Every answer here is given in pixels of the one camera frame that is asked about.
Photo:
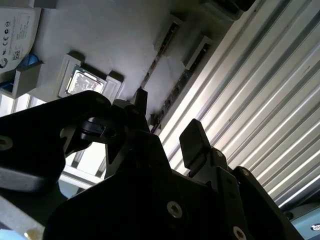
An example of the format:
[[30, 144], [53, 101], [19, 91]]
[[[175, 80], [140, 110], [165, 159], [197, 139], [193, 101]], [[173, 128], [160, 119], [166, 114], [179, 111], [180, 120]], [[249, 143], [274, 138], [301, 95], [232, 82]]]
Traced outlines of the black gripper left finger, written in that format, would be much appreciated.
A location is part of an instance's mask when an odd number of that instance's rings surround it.
[[105, 145], [106, 179], [143, 160], [167, 160], [145, 118], [148, 94], [132, 102], [85, 91], [0, 119], [0, 197], [39, 223], [68, 200], [59, 188], [66, 157]]

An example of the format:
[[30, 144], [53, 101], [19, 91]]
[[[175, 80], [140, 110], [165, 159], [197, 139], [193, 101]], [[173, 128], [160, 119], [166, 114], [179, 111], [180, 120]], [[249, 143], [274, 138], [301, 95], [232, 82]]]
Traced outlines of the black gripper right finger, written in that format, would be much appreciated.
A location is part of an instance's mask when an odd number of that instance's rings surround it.
[[246, 168], [230, 169], [193, 119], [179, 137], [188, 179], [203, 192], [188, 207], [188, 238], [196, 240], [298, 240], [299, 232]]

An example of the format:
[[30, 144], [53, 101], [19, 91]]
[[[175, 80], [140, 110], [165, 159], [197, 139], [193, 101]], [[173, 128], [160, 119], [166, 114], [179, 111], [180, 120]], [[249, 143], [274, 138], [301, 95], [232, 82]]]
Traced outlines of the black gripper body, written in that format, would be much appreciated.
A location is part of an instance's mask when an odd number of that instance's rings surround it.
[[133, 163], [72, 197], [52, 214], [46, 240], [228, 239], [225, 214], [234, 177], [210, 168], [197, 182], [172, 172], [167, 160]]

